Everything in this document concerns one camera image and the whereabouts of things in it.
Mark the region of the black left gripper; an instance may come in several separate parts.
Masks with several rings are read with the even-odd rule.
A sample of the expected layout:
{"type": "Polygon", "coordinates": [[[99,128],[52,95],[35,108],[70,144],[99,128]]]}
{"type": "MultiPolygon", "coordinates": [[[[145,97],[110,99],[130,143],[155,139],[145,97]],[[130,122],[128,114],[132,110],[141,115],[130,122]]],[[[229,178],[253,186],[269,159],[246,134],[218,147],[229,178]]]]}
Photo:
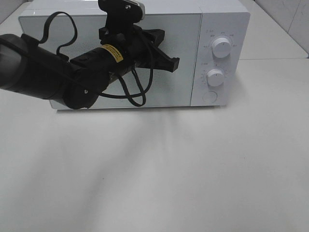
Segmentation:
{"type": "Polygon", "coordinates": [[[128,44],[122,34],[70,60],[73,80],[110,80],[112,76],[123,76],[133,67],[176,71],[180,58],[170,58],[158,47],[163,42],[162,29],[142,29],[133,26],[132,43],[128,44]]]}

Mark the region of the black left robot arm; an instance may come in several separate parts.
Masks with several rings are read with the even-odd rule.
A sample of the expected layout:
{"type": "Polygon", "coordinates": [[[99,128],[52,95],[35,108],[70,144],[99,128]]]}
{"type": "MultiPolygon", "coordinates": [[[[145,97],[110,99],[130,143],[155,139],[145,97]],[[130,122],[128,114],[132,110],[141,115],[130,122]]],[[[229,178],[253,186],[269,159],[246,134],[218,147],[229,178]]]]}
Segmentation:
{"type": "Polygon", "coordinates": [[[70,109],[90,108],[99,97],[146,102],[137,68],[174,72],[179,58],[170,58],[159,45],[163,30],[135,26],[132,41],[122,34],[104,36],[101,46],[69,59],[41,48],[41,41],[23,34],[0,37],[0,87],[3,90],[54,100],[70,109]]]}

